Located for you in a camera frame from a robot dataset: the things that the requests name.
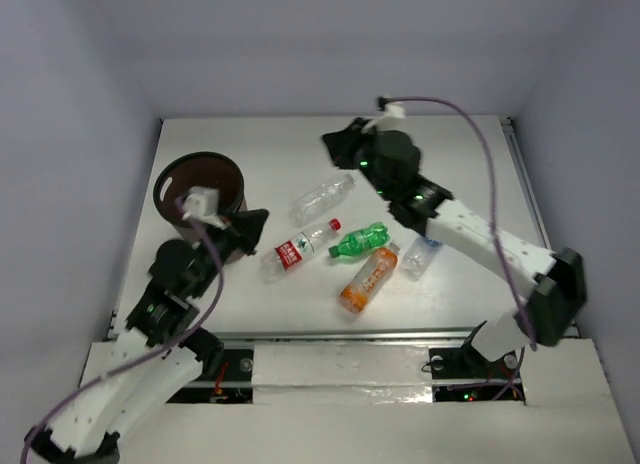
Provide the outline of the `clear bottle red label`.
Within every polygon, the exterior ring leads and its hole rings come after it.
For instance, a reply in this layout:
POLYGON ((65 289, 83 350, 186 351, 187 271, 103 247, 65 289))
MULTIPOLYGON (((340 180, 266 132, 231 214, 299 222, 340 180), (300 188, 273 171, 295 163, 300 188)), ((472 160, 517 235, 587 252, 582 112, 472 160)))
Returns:
POLYGON ((262 257, 261 277, 267 283, 275 282, 309 262, 338 236, 341 227, 341 222, 333 218, 325 223, 314 224, 283 241, 262 257))

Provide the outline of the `clear plastic bottle white cap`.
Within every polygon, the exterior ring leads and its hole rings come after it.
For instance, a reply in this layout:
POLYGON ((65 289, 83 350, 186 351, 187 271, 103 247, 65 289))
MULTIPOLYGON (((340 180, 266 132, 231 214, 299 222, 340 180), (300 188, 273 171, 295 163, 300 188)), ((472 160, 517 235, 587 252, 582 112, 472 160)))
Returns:
POLYGON ((355 185, 354 177, 345 173, 316 186, 293 201, 289 214, 292 223, 298 227, 311 223, 344 201, 355 185))

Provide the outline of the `green crushed plastic bottle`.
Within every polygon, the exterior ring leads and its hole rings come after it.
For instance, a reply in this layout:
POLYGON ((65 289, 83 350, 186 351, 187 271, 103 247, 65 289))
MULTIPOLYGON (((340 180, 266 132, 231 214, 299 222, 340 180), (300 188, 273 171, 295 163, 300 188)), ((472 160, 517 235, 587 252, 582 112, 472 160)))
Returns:
POLYGON ((337 245, 329 248, 329 255, 333 259, 358 257, 383 247, 389 240, 388 227, 376 222, 345 235, 337 245))

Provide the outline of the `clear bottle blue label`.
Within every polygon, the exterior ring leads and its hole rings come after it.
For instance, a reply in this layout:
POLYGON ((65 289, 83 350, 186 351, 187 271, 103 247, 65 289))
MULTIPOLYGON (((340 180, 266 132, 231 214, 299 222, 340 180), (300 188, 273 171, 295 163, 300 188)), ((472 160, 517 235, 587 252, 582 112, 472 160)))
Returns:
POLYGON ((442 249, 443 243, 429 237, 418 237, 404 254, 401 271, 410 279, 419 280, 442 249))

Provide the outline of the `orange label plastic bottle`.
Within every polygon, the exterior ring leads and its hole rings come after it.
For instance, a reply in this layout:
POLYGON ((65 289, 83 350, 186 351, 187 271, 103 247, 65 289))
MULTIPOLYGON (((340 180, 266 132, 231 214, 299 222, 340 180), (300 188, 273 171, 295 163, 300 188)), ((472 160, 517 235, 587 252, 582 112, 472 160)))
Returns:
POLYGON ((395 270, 400 247, 390 242, 376 249, 339 295, 349 312, 360 314, 395 270))

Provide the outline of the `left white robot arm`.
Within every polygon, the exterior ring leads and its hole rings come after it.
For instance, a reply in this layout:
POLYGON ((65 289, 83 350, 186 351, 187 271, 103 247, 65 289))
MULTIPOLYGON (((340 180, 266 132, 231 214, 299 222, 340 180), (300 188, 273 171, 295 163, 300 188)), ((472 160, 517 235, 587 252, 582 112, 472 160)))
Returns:
POLYGON ((224 265, 235 253, 254 254, 269 212, 232 212, 216 224, 184 216, 198 243, 171 239, 159 246, 147 286, 100 373, 31 428, 22 462, 35 453, 48 463, 116 463, 119 442, 136 424, 187 383, 219 372, 224 344, 203 327, 213 310, 193 301, 212 283, 224 283, 224 265))

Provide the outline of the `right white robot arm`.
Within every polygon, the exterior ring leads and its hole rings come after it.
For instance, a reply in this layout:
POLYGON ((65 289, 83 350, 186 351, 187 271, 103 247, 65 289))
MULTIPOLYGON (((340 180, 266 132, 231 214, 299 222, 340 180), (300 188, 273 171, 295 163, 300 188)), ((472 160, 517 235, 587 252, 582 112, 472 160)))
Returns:
POLYGON ((435 239, 502 278, 515 310, 473 329, 445 364, 482 376, 525 346, 554 347, 587 301, 582 256, 534 246, 484 220, 446 188, 420 173, 421 151, 398 130, 381 130, 364 118, 322 135, 333 165, 358 170, 404 228, 435 239))

